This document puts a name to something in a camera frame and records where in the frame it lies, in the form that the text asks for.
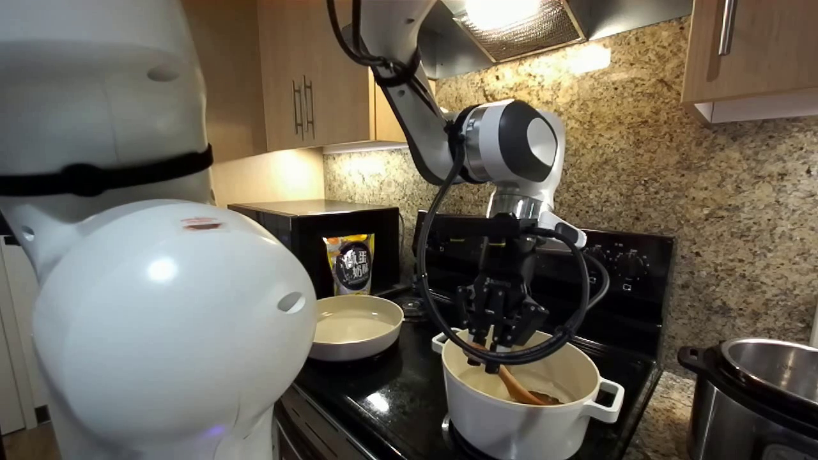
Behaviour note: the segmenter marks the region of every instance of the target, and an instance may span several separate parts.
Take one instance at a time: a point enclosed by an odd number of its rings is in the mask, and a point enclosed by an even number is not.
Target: oven
[[[589,250],[609,268],[613,284],[574,346],[589,353],[606,378],[618,381],[627,400],[617,424],[589,424],[586,442],[574,460],[618,460],[661,381],[658,350],[672,240],[623,232],[589,232],[589,239]],[[537,290],[554,294],[576,287],[570,278],[537,278]],[[280,446],[287,446],[281,459],[485,459],[448,419],[443,364],[430,349],[439,330],[424,319],[419,294],[407,287],[382,291],[382,298],[407,312],[397,346],[353,364],[307,360],[277,408]],[[551,308],[561,319],[561,301],[551,301]]]

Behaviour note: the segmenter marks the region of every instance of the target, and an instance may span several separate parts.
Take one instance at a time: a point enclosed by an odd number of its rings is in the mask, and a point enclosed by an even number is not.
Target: wooden spoon
[[[561,400],[551,397],[551,393],[537,393],[537,392],[530,392],[507,365],[500,365],[497,372],[501,376],[501,381],[507,383],[507,392],[515,402],[519,405],[534,405],[534,408],[543,408],[543,405],[561,405]]]

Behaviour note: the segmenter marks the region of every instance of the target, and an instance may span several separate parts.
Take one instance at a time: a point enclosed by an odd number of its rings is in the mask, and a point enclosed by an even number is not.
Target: white wall
[[[324,157],[318,152],[271,152],[209,170],[216,206],[324,201]]]

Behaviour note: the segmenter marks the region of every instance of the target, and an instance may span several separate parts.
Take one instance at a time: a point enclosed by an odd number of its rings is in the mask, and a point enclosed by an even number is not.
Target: metal bowl
[[[737,376],[818,408],[818,349],[769,339],[742,339],[721,342],[721,358]]]

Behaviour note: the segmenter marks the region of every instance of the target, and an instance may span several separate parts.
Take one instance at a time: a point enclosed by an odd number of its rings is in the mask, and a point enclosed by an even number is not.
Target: wooden cabinet
[[[708,120],[818,116],[816,0],[695,0],[682,101]]]
[[[33,409],[46,405],[32,342],[33,291],[28,258],[0,235],[0,436],[37,427]]]
[[[263,152],[255,0],[181,0],[207,87],[216,162]]]
[[[258,45],[268,146],[404,142],[370,71],[335,45],[324,0],[258,0]]]

